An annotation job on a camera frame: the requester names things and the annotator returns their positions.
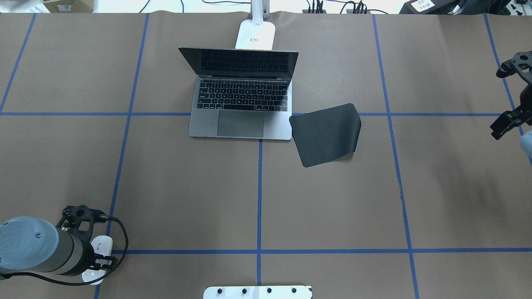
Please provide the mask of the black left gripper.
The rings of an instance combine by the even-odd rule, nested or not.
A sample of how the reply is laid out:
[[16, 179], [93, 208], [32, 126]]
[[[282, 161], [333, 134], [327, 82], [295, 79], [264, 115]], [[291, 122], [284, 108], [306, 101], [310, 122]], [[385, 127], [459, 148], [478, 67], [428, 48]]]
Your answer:
[[[65, 272], [84, 272], [97, 266], [96, 255], [91, 246], [91, 238], [95, 223], [106, 223], [116, 220], [115, 217], [97, 209], [87, 206], [67, 206], [62, 211], [62, 232], [68, 233], [72, 238], [72, 252], [69, 260], [64, 264], [67, 268]], [[104, 257], [105, 260], [112, 261], [111, 268], [118, 265], [115, 257]]]

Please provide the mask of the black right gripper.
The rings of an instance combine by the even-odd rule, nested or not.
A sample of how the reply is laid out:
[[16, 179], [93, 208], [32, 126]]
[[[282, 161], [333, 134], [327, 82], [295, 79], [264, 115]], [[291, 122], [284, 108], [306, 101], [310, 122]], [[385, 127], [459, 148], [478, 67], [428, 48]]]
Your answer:
[[496, 121], [490, 125], [491, 135], [495, 140], [499, 140], [514, 127], [520, 127], [523, 124], [532, 125], [531, 62], [531, 51], [518, 52], [511, 59], [503, 62], [496, 72], [496, 76], [501, 79], [518, 74], [527, 85], [520, 93], [520, 104], [513, 110], [506, 110], [500, 114]]

